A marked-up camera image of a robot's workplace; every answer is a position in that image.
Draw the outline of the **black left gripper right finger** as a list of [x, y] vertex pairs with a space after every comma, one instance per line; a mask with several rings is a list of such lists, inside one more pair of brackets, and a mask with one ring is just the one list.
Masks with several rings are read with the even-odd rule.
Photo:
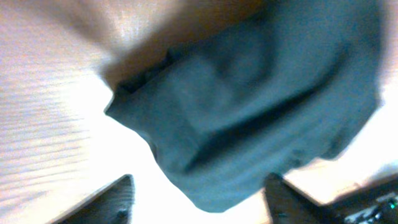
[[273, 224], [341, 224], [331, 210], [316, 205], [289, 186], [278, 174], [269, 174], [264, 182], [265, 196]]

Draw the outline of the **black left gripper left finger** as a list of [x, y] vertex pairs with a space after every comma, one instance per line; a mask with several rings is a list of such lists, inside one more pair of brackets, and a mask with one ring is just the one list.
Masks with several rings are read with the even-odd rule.
[[134, 181], [125, 174], [95, 196], [53, 221], [53, 224], [129, 224], [134, 204]]

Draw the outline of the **black Sydrogen t-shirt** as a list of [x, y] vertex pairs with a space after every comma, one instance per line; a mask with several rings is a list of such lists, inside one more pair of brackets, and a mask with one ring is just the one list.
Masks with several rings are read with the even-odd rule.
[[121, 82], [106, 114], [145, 139], [169, 181], [221, 213], [343, 151], [375, 112], [380, 2], [277, 1]]

